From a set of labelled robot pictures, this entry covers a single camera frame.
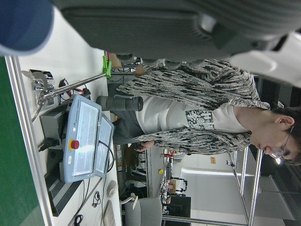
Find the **grey and white left robot hand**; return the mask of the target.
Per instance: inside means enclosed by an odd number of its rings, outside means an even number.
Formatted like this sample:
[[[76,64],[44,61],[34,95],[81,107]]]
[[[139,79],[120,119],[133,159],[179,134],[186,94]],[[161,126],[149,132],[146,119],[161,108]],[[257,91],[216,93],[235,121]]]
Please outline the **grey and white left robot hand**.
[[[233,66],[301,85],[298,0],[55,0],[92,47],[172,65],[228,58]]]

